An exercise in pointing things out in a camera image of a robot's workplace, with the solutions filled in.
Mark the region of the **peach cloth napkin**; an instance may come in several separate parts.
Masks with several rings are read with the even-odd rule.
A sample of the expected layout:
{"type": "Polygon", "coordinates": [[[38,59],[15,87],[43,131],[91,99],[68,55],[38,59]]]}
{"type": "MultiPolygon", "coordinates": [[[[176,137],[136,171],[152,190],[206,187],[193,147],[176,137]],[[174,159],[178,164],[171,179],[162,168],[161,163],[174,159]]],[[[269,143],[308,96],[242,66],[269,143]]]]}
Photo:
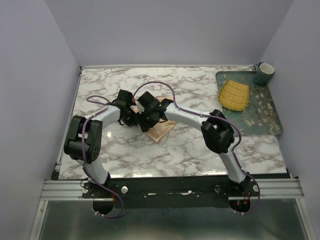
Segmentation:
{"type": "MultiPolygon", "coordinates": [[[[133,107],[134,112],[136,113],[136,122],[138,124],[138,120],[137,120],[137,113],[138,113],[138,109],[136,106],[136,98],[134,100],[134,104],[135,107],[133,107]]],[[[169,106],[169,104],[173,103],[173,97],[171,96],[167,96],[167,97],[156,97],[156,99],[158,99],[160,102],[162,100],[165,100],[166,103],[166,107],[165,109],[169,106]]],[[[166,134],[168,134],[170,132],[170,130],[176,125],[176,121],[173,120],[168,120],[166,118],[165,122],[158,122],[154,127],[150,128],[147,132],[145,132],[155,143],[158,143],[166,134]]]]}

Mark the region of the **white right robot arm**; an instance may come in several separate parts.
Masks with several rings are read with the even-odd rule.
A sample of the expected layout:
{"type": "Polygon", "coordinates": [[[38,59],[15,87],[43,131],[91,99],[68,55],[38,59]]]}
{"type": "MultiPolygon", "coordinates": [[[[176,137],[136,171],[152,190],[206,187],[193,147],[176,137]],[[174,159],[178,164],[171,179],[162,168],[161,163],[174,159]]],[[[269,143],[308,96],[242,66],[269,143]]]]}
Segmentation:
{"type": "Polygon", "coordinates": [[[160,101],[148,91],[133,103],[138,110],[138,123],[144,132],[160,120],[182,123],[201,131],[206,147],[219,155],[227,170],[230,191],[236,196],[247,192],[251,178],[235,153],[238,143],[234,143],[234,129],[221,111],[216,109],[212,112],[201,112],[182,108],[174,100],[164,98],[160,101]]]}

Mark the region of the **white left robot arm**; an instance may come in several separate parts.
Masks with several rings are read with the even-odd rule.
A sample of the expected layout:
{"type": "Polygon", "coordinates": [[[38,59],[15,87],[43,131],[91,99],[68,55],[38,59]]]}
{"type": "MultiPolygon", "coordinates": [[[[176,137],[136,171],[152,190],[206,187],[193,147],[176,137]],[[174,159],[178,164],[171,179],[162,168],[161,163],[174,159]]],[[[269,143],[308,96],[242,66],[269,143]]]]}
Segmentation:
{"type": "Polygon", "coordinates": [[[107,182],[110,174],[98,159],[103,129],[116,122],[128,127],[136,126],[138,122],[131,108],[133,105],[133,94],[120,90],[117,98],[104,104],[98,112],[87,117],[75,115],[71,119],[63,151],[84,167],[90,181],[95,183],[93,191],[101,198],[107,197],[111,191],[107,182]]]}

